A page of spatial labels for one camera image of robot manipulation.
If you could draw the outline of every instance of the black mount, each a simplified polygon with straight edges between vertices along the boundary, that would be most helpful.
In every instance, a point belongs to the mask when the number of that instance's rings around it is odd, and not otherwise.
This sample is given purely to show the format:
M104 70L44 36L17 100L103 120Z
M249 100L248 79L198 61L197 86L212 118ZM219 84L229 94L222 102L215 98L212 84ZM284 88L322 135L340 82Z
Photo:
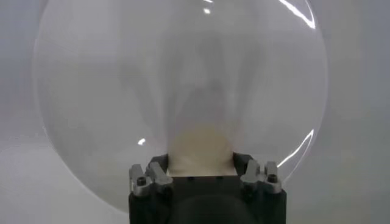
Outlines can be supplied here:
M285 224L283 189L272 193L266 181L246 187L240 180L250 160L249 155L233 154L237 176L172 177L169 187L161 189L157 183L151 183L147 194L139 196L133 191L129 195L130 223ZM167 155L154 157L152 162L158 162L166 173Z

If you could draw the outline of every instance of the metal clamp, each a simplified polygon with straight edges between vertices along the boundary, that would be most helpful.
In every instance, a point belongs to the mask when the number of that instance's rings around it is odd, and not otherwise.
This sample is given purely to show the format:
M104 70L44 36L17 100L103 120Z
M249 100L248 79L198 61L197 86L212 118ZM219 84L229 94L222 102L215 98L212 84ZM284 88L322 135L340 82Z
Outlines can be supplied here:
M158 162L149 164L146 173L152 178L156 184L157 192L165 193L167 189L173 188L173 178L165 174Z
M150 194L152 180L145 176L140 164L135 164L129 170L130 192L137 197L145 197Z
M278 178L278 167L275 162L267 162L264 173L267 176L265 179L266 192L269 194L278 194L282 191L282 182Z
M260 165L254 159L249 160L245 174L239 178L241 187L250 191L256 191L259 174Z

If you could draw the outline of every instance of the silver clamp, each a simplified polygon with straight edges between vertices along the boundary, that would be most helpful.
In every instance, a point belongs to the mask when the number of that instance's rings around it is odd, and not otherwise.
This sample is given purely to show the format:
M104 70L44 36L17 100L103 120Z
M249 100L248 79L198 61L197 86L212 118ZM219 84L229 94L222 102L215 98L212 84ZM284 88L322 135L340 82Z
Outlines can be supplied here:
M266 191L269 194L278 194L282 191L282 182L278 178L278 167L275 162L267 162L264 168L266 175Z
M150 194L152 180L145 176L140 164L135 164L129 170L130 192L137 197L145 197Z
M173 188L173 178L165 174L158 162L150 163L146 173L156 184L157 192L164 193L165 190Z
M254 159L249 160L245 174L239 178L241 180L241 187L255 191L257 189L259 174L260 165Z

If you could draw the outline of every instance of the beige material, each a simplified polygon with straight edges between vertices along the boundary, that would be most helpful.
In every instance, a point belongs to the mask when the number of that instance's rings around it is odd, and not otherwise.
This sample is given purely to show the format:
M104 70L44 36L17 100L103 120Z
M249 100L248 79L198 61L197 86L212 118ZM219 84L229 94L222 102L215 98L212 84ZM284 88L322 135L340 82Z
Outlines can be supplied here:
M209 125L184 131L169 148L169 174L236 175L230 143L221 132Z

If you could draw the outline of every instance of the glass dome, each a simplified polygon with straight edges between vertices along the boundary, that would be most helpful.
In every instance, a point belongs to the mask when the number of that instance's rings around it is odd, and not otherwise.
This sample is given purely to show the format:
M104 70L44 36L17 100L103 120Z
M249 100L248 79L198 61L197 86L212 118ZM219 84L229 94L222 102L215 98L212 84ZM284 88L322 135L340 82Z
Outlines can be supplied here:
M327 61L303 0L50 0L34 80L58 154L126 211L129 167L167 152L171 175L231 175L240 152L286 181L320 127Z

